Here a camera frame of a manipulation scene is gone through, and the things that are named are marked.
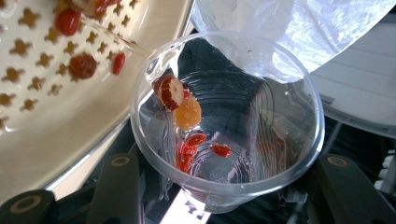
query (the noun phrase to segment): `berry skin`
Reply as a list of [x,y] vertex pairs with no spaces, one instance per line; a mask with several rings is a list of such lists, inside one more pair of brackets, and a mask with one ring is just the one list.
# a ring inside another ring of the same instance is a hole
[[84,52],[70,59],[69,71],[73,77],[84,79],[93,76],[96,65],[92,55]]
[[170,111],[174,111],[184,101],[183,83],[176,77],[167,78],[161,84],[158,94],[163,105]]

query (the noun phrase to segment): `clear plastic cup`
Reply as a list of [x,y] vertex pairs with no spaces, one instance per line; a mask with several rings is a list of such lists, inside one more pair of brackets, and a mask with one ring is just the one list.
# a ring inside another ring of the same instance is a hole
[[[152,89],[170,71],[202,108],[201,122],[187,131]],[[148,162],[211,213],[287,186],[313,163],[324,138],[320,99],[301,63],[274,42],[229,32],[188,35],[157,49],[136,80],[131,121]],[[195,133],[207,138],[183,172],[180,149]]]

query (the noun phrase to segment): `white surface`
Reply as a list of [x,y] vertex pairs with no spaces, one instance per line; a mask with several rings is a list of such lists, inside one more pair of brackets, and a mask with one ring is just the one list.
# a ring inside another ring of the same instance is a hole
[[387,135],[396,128],[396,23],[380,22],[356,43],[312,73],[329,109],[358,128]]
[[[145,0],[133,6],[130,2],[121,2],[120,15],[115,6],[110,7],[100,22],[105,27],[112,22],[116,25],[113,32],[147,49],[156,49],[184,31],[190,1]],[[55,43],[46,40],[56,3],[20,1],[14,13],[0,15],[5,28],[0,34],[0,78],[5,78],[9,67],[24,71],[19,80],[0,81],[0,94],[13,96],[10,105],[0,105],[0,203],[26,190],[44,188],[124,121],[134,79],[145,60],[102,35],[94,44],[88,43],[89,27],[71,37],[60,36]],[[34,27],[19,22],[27,8],[40,15]],[[127,26],[121,24],[124,16],[130,18]],[[18,38],[31,43],[25,56],[10,53]],[[88,51],[99,62],[93,77],[73,81],[67,73],[56,73],[71,57],[64,51],[69,41],[78,44],[74,53]],[[98,51],[101,42],[107,44],[104,53]],[[122,72],[113,76],[106,57],[120,50],[125,51],[127,61]],[[36,64],[42,53],[52,57],[48,67]],[[38,90],[29,89],[34,77],[44,78]],[[58,95],[49,94],[53,84],[62,85]],[[36,100],[34,109],[22,109],[26,99]]]

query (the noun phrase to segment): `orange berry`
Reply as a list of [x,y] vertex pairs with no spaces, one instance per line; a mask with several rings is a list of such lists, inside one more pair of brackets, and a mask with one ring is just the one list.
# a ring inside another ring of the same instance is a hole
[[184,131],[188,131],[201,122],[202,109],[198,101],[190,97],[174,110],[173,115],[175,124]]

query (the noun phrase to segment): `red fruit piece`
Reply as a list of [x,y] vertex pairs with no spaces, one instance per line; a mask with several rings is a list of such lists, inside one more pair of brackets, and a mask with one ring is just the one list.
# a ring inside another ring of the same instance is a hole
[[63,35],[73,35],[79,27],[81,14],[71,8],[62,11],[55,19],[55,27]]
[[120,52],[117,54],[116,58],[114,59],[113,74],[118,75],[124,64],[125,64],[125,53]]
[[191,155],[184,156],[183,160],[180,162],[179,169],[182,172],[189,173],[191,165],[192,165],[192,162],[193,162],[193,158],[192,158]]
[[216,155],[224,158],[227,158],[232,153],[231,148],[226,145],[213,144],[212,150]]
[[70,59],[69,71],[73,77],[88,78],[93,76],[97,62],[91,54],[81,53]]
[[166,80],[166,79],[168,79],[168,78],[171,78],[171,77],[174,77],[172,74],[170,74],[170,73],[168,73],[168,74],[166,74],[166,75],[163,75],[163,76],[161,76],[160,78],[158,78],[157,80],[155,80],[153,83],[152,83],[152,89],[154,89],[154,92],[155,92],[155,94],[158,96],[158,97],[160,97],[160,90],[161,90],[161,85],[163,84],[163,81],[164,80]]
[[184,100],[183,83],[176,77],[171,77],[163,81],[160,87],[159,96],[163,105],[170,111],[181,106]]
[[195,155],[198,150],[198,146],[189,146],[187,144],[183,144],[181,147],[181,154],[182,155]]
[[188,146],[198,146],[201,145],[204,141],[206,141],[207,137],[204,133],[194,133],[189,138],[187,138]]

